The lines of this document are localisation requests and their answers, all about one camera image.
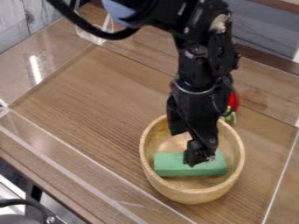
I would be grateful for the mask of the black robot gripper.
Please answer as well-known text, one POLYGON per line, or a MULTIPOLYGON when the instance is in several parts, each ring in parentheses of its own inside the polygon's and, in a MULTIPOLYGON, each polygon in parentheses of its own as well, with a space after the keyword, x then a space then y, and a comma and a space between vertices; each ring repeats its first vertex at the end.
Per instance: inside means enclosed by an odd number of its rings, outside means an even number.
POLYGON ((218 120, 230 114, 227 107, 233 86, 230 81, 217 80, 199 88, 182 79, 174 79, 170 87, 166 106, 168 128, 172 136, 184 132, 191 134, 183 163, 194 167, 215 156, 219 147, 218 120))

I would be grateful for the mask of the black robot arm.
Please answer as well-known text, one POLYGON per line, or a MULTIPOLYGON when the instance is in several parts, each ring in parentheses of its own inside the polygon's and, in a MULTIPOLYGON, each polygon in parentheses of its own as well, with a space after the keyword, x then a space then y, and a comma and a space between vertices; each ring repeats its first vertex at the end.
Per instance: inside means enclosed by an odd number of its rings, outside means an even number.
POLYGON ((194 166, 215 158, 218 120, 237 109, 239 97, 231 72, 239 67, 233 40, 233 11, 225 0, 102 0, 104 9, 124 29, 99 29, 64 2, 47 0, 86 32, 120 40, 152 26, 172 35, 179 54, 176 76, 170 83, 167 119, 172 135, 191 134, 183 162, 194 166))

